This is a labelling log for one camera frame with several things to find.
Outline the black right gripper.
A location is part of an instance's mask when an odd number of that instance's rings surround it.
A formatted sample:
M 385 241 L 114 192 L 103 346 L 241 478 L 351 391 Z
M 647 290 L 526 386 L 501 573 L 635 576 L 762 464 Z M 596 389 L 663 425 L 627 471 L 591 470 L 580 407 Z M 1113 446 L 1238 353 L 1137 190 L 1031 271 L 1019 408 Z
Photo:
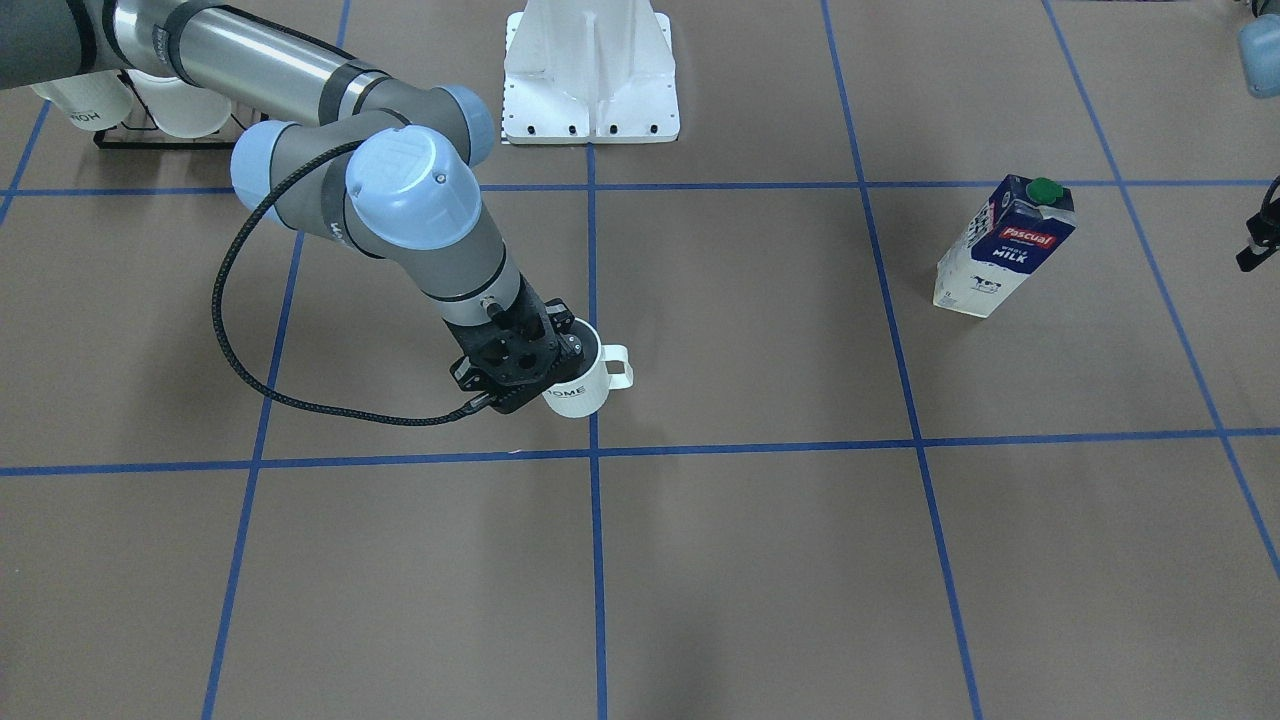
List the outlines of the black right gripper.
M 463 392 L 511 414 L 570 378 L 582 351 L 571 348 L 577 318 L 563 299 L 545 302 L 522 281 L 512 304 L 489 304 L 483 313 L 480 325 L 445 323 L 462 351 L 451 373 Z

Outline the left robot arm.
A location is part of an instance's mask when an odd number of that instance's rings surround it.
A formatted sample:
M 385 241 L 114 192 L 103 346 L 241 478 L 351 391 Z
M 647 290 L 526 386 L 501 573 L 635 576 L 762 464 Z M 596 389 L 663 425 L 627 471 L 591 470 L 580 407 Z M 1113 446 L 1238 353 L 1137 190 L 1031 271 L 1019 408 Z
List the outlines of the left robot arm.
M 1257 99 L 1279 95 L 1279 3 L 1251 1 L 1254 19 L 1236 37 L 1245 77 L 1245 87 Z M 1263 193 L 1260 210 L 1245 222 L 1248 245 L 1236 255 L 1242 272 L 1252 272 L 1275 256 L 1279 250 L 1279 179 Z

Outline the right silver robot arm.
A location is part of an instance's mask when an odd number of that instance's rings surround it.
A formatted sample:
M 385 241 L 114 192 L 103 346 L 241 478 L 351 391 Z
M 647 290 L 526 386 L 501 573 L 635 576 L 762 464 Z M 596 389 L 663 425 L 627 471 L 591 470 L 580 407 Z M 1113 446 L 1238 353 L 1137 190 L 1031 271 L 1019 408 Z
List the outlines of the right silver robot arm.
M 230 269 L 265 219 L 401 266 L 462 355 L 465 406 L 512 413 L 581 375 L 595 348 L 563 301 L 525 279 L 486 209 L 474 168 L 497 135 L 461 86 L 420 88 L 330 44 L 224 1 L 5 1 L 3 87 L 138 70 L 264 113 L 237 140 L 230 178 L 250 217 L 215 277 L 214 333 L 262 396 L 311 413 L 408 425 L 268 388 L 237 357 L 223 301 Z

